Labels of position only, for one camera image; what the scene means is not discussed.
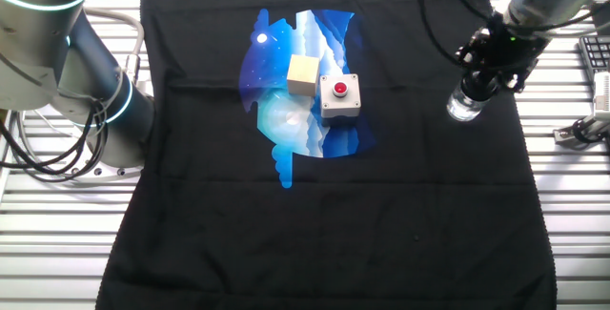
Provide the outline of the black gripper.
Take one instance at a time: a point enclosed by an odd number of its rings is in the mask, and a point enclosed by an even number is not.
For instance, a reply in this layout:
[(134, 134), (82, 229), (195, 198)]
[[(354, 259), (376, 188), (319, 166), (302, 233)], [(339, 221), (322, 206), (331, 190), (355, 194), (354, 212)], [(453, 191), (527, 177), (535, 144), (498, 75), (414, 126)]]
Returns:
[(457, 61), (464, 69), (460, 83), (489, 85), (491, 72), (503, 72), (502, 88), (522, 93), (525, 81), (537, 66), (537, 58), (547, 46), (546, 38), (512, 33), (503, 15), (494, 13), (457, 51)]

